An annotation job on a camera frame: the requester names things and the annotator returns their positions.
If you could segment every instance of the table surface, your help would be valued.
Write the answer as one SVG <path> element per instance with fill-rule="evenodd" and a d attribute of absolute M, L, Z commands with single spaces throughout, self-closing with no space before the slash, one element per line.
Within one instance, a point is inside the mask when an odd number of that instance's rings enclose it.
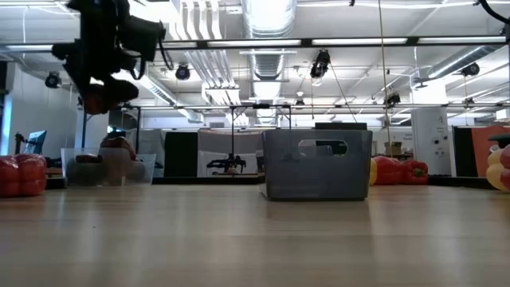
<path fill-rule="evenodd" d="M 267 202 L 255 186 L 0 201 L 0 286 L 510 286 L 510 195 L 376 187 Z"/>

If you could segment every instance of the bin handle cutout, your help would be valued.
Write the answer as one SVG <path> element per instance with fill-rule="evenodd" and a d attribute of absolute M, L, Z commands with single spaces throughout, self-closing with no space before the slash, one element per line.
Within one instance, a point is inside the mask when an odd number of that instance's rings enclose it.
<path fill-rule="evenodd" d="M 348 146 L 343 140 L 301 140 L 297 145 L 303 157 L 332 157 L 347 154 Z"/>

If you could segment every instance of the yellow object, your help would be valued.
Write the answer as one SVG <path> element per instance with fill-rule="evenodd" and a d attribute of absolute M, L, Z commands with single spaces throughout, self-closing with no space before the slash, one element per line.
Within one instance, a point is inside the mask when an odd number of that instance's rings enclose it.
<path fill-rule="evenodd" d="M 374 159 L 370 159 L 370 185 L 374 185 L 377 179 L 377 163 Z"/>
<path fill-rule="evenodd" d="M 500 191 L 508 191 L 506 187 L 504 187 L 503 183 L 501 183 L 501 172 L 504 170 L 503 165 L 500 163 L 500 157 L 502 149 L 493 152 L 488 156 L 488 169 L 486 172 L 488 182 L 495 188 Z"/>

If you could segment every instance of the gray plastic bin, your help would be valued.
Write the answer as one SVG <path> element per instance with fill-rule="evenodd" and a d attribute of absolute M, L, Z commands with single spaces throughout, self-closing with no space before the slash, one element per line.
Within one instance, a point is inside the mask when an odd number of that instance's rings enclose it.
<path fill-rule="evenodd" d="M 372 132 L 271 130 L 262 133 L 268 199 L 364 200 Z"/>

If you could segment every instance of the ductwork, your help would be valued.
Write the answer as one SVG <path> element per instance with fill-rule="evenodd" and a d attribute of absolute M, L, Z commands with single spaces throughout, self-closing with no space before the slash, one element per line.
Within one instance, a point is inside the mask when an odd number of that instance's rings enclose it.
<path fill-rule="evenodd" d="M 246 37 L 252 39 L 283 38 L 292 32 L 296 16 L 296 0 L 242 0 Z M 280 95 L 281 83 L 264 82 L 281 78 L 284 70 L 284 55 L 252 55 L 250 64 L 254 80 L 255 96 L 263 100 L 273 100 Z M 268 111 L 257 112 L 263 124 L 270 123 Z"/>
<path fill-rule="evenodd" d="M 464 48 L 432 67 L 421 68 L 419 70 L 414 68 L 407 69 L 403 74 L 409 76 L 398 77 L 393 80 L 393 82 L 389 83 L 388 87 L 389 89 L 396 91 L 404 85 L 413 84 L 413 82 L 419 83 L 440 79 L 451 73 L 455 73 L 476 61 L 479 61 L 481 58 L 486 57 L 501 48 L 503 48 L 502 45 L 483 45 Z"/>

